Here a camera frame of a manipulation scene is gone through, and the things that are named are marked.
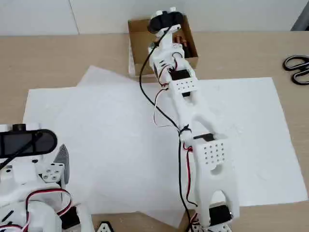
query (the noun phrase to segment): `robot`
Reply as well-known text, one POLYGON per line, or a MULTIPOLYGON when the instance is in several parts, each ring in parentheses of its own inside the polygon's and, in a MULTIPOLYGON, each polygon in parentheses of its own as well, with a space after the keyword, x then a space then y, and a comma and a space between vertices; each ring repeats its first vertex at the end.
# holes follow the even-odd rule
POLYGON ((197 206, 196 214, 192 218, 188 214, 180 185, 180 197, 190 221, 189 229, 231 231, 228 223, 239 217, 239 200, 229 139, 224 135, 224 124, 217 120, 201 96, 195 72, 184 58, 183 46, 180 43, 173 43, 173 33, 181 29, 182 22, 183 15, 174 7, 170 8, 169 12, 157 11, 152 16, 148 30, 157 36, 158 41, 149 47, 149 55, 144 65, 149 60, 149 65, 161 86, 160 91, 166 91, 172 99, 178 124, 161 109, 157 110, 178 130, 180 144, 187 153, 193 153, 195 171, 191 173, 188 170, 188 176, 195 176, 194 193, 197 202, 188 200, 190 184, 186 195, 187 201, 197 206), (197 122, 202 130, 199 128, 194 131, 193 125, 197 122), (223 193, 225 201, 212 203, 212 197, 217 191, 223 193))
POLYGON ((86 208, 72 205, 65 190, 66 147, 44 162, 56 145, 56 135, 38 124, 0 125, 0 232, 94 232, 86 208))

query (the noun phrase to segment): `robotic arm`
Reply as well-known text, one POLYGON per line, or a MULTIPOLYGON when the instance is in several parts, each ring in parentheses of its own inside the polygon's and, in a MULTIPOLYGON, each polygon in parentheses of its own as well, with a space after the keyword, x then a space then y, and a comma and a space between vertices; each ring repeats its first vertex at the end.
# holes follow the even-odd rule
POLYGON ((195 196, 200 227, 211 231, 228 231, 227 223, 239 217, 237 183, 229 152, 229 140, 221 124, 201 96, 199 81, 183 47, 173 43, 172 35, 181 28, 183 16, 175 8, 158 11, 148 30, 160 38, 157 47, 149 47, 149 64, 162 88, 167 89, 178 116, 180 140, 192 147, 195 161, 195 196), (206 133, 193 130, 198 122, 206 133), (224 202, 211 203, 215 192, 221 191, 224 202))

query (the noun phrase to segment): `beige table surface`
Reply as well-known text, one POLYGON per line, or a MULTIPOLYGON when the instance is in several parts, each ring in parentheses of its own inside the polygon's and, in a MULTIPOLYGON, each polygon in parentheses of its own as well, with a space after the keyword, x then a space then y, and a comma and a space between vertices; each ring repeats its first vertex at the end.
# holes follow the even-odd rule
MULTIPOLYGON (((281 68, 288 55, 309 54, 309 32, 203 32, 193 34, 199 79, 274 79, 293 145, 309 188, 309 86, 297 86, 281 68)), ((128 35, 0 37, 0 124, 22 122, 30 88, 75 86, 89 65, 127 74, 128 35)), ((243 207, 234 232, 307 232, 309 202, 243 207)), ((116 232, 176 230, 141 213, 95 215, 116 232)))

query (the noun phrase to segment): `cardboard box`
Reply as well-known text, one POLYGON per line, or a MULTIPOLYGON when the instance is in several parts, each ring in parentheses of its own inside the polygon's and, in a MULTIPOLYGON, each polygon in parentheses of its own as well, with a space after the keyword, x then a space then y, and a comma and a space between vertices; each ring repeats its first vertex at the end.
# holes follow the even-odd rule
MULTIPOLYGON (((157 39, 154 34, 151 34, 147 26, 149 24, 149 18, 147 19, 139 19, 139 20, 129 20, 129 36, 131 41, 131 50, 134 61, 135 75, 139 76, 140 69, 148 56, 148 47, 149 45, 157 39)), ((194 44, 194 40, 192 37, 191 29, 188 23, 187 17, 184 15, 183 24, 181 25, 182 29, 173 34, 173 37, 176 35, 181 36, 186 39, 189 44, 189 49, 191 53, 190 58, 186 58, 186 60, 190 63, 193 69, 197 66, 197 49, 194 44)), ((149 66, 149 63, 145 66, 143 71, 143 75, 145 74, 154 74, 152 69, 149 66)))

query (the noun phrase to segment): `black scissors handle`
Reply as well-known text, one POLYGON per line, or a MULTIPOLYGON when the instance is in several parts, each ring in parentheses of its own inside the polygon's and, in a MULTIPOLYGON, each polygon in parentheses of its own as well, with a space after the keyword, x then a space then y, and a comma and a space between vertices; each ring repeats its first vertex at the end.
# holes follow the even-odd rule
POLYGON ((306 67, 309 68, 309 57, 303 56, 303 55, 290 56, 287 59, 285 59, 285 61, 283 62, 283 68, 286 71, 293 71, 293 70, 297 70, 297 69, 303 69, 303 68, 306 68, 306 67), (303 63, 296 64, 294 66, 289 66, 288 62, 290 62, 291 60, 294 60, 294 59, 302 60, 303 63))
POLYGON ((287 59, 285 59, 282 66, 286 71, 300 70, 300 72, 297 72, 292 75, 291 80, 293 81, 293 83, 297 85, 302 85, 302 86, 309 85, 309 81, 299 81, 298 80, 298 77, 309 74, 309 57, 303 56, 303 55, 290 56, 287 59), (303 62, 300 64, 296 64, 294 66, 289 66, 288 62, 294 59, 302 60, 303 62))

